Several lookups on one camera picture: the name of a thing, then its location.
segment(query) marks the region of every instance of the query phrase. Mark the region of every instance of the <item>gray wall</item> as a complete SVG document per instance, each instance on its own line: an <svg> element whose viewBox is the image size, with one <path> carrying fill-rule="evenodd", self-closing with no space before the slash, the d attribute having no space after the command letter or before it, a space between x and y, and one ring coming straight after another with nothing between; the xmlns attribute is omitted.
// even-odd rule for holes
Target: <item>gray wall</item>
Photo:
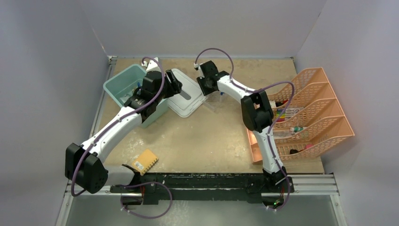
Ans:
<svg viewBox="0 0 399 226"><path fill-rule="evenodd" d="M0 0L0 225L54 225L107 71L76 0Z"/></svg>
<svg viewBox="0 0 399 226"><path fill-rule="evenodd" d="M322 66L356 137L323 157L350 225L399 221L399 2L328 0L297 55Z"/></svg>
<svg viewBox="0 0 399 226"><path fill-rule="evenodd" d="M80 0L108 55L297 54L326 0Z"/></svg>

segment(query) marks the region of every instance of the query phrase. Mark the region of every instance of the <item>teal plastic bin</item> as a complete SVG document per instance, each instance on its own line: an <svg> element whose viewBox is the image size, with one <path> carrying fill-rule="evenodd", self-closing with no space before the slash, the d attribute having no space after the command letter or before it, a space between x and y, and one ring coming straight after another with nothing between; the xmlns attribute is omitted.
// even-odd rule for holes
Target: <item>teal plastic bin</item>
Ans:
<svg viewBox="0 0 399 226"><path fill-rule="evenodd" d="M123 107L123 104L133 95L133 90L138 87L138 83L143 83L145 70L140 65L131 65L123 70L121 73L113 76L103 85L104 90L111 96L111 98ZM157 106L157 110L150 115L144 123L142 128L148 127L157 118L163 115L168 110L168 102L163 99Z"/></svg>

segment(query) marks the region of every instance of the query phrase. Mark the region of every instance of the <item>spiral notebook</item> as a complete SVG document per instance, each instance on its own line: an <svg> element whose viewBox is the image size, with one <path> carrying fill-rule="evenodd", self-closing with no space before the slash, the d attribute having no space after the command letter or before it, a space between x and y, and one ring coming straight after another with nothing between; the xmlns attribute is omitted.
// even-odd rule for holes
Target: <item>spiral notebook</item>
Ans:
<svg viewBox="0 0 399 226"><path fill-rule="evenodd" d="M146 149L136 160L133 161L132 167L144 175L158 161L158 157L149 149Z"/></svg>

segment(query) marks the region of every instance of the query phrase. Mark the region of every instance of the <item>orange plastic basket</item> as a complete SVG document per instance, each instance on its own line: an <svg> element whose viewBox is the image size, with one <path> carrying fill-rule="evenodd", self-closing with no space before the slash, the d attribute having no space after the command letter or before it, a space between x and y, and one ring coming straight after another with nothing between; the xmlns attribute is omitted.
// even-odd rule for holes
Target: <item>orange plastic basket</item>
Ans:
<svg viewBox="0 0 399 226"><path fill-rule="evenodd" d="M293 78L292 82L296 91L290 107L304 109L286 121L277 122L273 130L307 128L293 136L275 139L282 160L318 157L348 137L354 136L322 68L305 69ZM290 85L285 86L280 92L269 95L269 100L287 100L291 90ZM249 130L247 133L253 163L261 162L262 156L255 136ZM306 149L306 145L309 144L313 146ZM296 149L299 153L289 154L291 149Z"/></svg>

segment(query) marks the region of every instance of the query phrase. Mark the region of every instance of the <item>box lid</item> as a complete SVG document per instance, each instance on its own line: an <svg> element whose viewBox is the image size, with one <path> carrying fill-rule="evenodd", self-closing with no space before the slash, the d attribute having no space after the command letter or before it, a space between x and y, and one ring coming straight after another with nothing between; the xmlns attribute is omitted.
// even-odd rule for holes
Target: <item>box lid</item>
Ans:
<svg viewBox="0 0 399 226"><path fill-rule="evenodd" d="M192 114L206 99L202 94L200 86L179 69L173 68L173 74L182 86L180 94L170 97L169 107L180 117L186 118Z"/></svg>

